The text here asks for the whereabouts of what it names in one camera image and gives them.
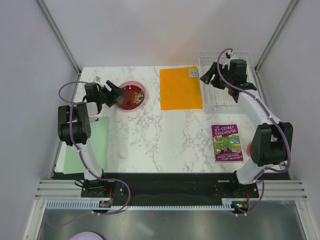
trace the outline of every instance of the purple book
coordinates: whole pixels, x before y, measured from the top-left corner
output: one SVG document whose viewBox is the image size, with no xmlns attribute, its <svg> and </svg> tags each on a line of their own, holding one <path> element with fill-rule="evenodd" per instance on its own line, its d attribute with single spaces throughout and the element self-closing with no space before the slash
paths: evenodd
<svg viewBox="0 0 320 240">
<path fill-rule="evenodd" d="M 243 162 L 237 125 L 212 125 L 211 129 L 215 161 Z"/>
</svg>

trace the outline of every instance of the white basket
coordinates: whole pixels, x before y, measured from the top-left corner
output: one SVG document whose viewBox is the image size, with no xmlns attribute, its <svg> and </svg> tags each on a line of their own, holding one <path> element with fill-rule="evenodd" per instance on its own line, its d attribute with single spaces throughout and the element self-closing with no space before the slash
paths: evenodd
<svg viewBox="0 0 320 240">
<path fill-rule="evenodd" d="M 199 53 L 199 77 L 203 76 L 211 67 L 211 65 L 218 60 L 220 52 L 218 51 L 201 51 Z M 234 52 L 240 58 L 246 60 L 247 68 L 247 82 L 253 83 L 261 97 L 261 86 L 257 82 L 255 68 L 248 52 Z M 220 64 L 224 64 L 228 59 L 223 55 L 220 59 Z M 200 82 L 203 109 L 207 114 L 211 113 L 243 113 L 241 106 L 239 106 L 234 99 L 228 94 L 228 89 L 224 90 L 213 87 L 211 84 Z"/>
</svg>

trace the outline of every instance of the marble tabletop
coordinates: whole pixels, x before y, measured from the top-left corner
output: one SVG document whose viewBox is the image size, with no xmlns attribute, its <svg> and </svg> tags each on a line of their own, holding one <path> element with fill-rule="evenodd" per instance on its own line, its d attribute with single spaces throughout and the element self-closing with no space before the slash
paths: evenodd
<svg viewBox="0 0 320 240">
<path fill-rule="evenodd" d="M 245 114 L 211 113 L 203 109 L 160 109 L 159 71 L 182 66 L 85 67 L 80 81 L 96 76 L 116 85 L 138 81 L 147 90 L 140 108 L 126 112 L 103 106 L 98 116 L 110 117 L 107 172 L 125 173 L 232 173 L 249 159 L 246 148 L 255 129 Z M 85 89 L 79 84 L 75 101 Z M 215 162 L 211 125 L 237 124 L 244 162 Z M 62 144 L 56 172 L 62 172 L 66 152 Z"/>
</svg>

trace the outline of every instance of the green cutting board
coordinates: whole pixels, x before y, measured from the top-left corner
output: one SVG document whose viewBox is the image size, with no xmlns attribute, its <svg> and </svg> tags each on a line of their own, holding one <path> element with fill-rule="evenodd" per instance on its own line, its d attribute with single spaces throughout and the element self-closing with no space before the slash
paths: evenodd
<svg viewBox="0 0 320 240">
<path fill-rule="evenodd" d="M 95 158 L 104 171 L 107 170 L 108 141 L 109 141 L 109 117 L 99 117 L 99 121 L 90 123 L 91 137 L 90 143 Z M 78 174 L 84 173 L 85 167 L 81 163 L 79 154 L 71 146 L 66 146 L 63 173 Z"/>
</svg>

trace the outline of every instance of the orange napkin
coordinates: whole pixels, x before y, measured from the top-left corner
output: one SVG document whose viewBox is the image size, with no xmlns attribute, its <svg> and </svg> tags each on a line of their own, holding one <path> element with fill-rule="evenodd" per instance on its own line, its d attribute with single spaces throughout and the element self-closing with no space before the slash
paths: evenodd
<svg viewBox="0 0 320 240">
<path fill-rule="evenodd" d="M 196 66 L 160 70 L 161 110 L 202 109 L 202 95 Z"/>
</svg>

